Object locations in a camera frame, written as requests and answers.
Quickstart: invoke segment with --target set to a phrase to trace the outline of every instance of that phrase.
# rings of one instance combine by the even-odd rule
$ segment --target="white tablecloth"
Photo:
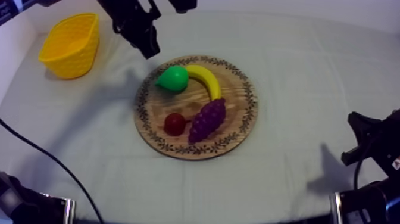
[[[165,15],[155,23],[161,53],[145,60],[111,23],[87,75],[57,80],[32,46],[0,117],[47,148],[82,181],[105,220],[115,223],[271,223],[325,214],[328,195],[351,189],[356,146],[347,115],[385,118],[400,108],[400,41],[329,21],[279,15]],[[156,66],[188,54],[237,65],[255,85],[256,125],[239,147],[212,160],[165,157],[139,136],[133,100]],[[0,129],[0,170],[29,188],[77,200],[82,191],[53,161]],[[370,160],[360,184],[385,178]]]

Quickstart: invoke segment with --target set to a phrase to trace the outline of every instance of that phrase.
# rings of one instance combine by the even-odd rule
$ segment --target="red cherry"
[[[178,113],[172,113],[165,118],[164,131],[171,136],[179,136],[186,126],[185,118]]]

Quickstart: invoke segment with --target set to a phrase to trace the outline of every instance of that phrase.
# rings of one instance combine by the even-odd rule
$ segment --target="round wooden plate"
[[[169,136],[164,132],[164,119],[171,113],[180,113],[186,120],[192,120],[210,101],[207,89],[192,79],[179,94],[154,85],[170,66],[189,64],[204,66],[216,76],[227,110],[224,123],[207,139],[195,144],[188,143],[191,123],[182,135]],[[249,135],[258,112],[254,87],[247,76],[233,64],[205,55],[175,58],[160,65],[140,86],[135,107],[135,123],[142,138],[159,153],[184,160],[204,160],[234,149]]]

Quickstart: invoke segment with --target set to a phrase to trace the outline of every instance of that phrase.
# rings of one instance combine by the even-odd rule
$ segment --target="yellow banana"
[[[189,65],[186,66],[186,71],[189,73],[189,77],[200,80],[205,84],[210,93],[211,100],[221,98],[221,87],[218,83],[217,78],[212,72],[203,66]]]

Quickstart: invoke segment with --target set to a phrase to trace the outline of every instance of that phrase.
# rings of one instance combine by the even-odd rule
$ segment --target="cable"
[[[363,161],[365,160],[369,150],[371,149],[372,143],[376,138],[373,138],[370,140],[370,142],[368,143],[368,145],[366,146],[364,152],[362,152],[362,155],[360,157],[360,160],[358,161],[355,170],[354,170],[354,178],[353,178],[353,189],[357,190],[358,189],[358,175],[360,174],[360,169],[361,169],[361,165],[363,164]],[[363,223],[368,223],[367,219],[364,216],[364,213],[362,210],[359,210],[358,213],[360,214],[361,220]]]
[[[78,180],[78,178],[71,172],[70,169],[68,169],[62,162],[60,162],[56,157],[54,157],[51,153],[47,152],[40,146],[36,145],[35,143],[31,142],[24,136],[20,135],[18,132],[14,131],[12,128],[10,128],[2,119],[0,119],[0,125],[3,126],[9,133],[13,134],[15,137],[19,138],[23,142],[27,143],[28,145],[32,146],[33,148],[39,150],[40,152],[44,153],[48,157],[50,157],[52,160],[54,160],[58,165],[60,165],[71,177],[74,179],[74,181],[78,184],[78,186],[82,189],[83,193],[85,193],[85,196],[88,198],[90,204],[92,205],[97,218],[99,219],[100,224],[104,224],[103,218],[101,217],[100,211],[97,209],[97,206],[95,202],[93,201],[92,197],[89,195],[88,191],[84,188],[82,183]]]
[[[360,174],[360,169],[361,169],[361,165],[363,164],[363,161],[365,160],[369,150],[371,149],[372,146],[372,142],[375,140],[376,138],[373,138],[370,140],[370,142],[368,143],[368,145],[366,146],[364,152],[362,152],[360,159],[358,160],[358,163],[355,167],[354,170],[354,178],[353,178],[353,188],[354,190],[358,189],[358,175]]]

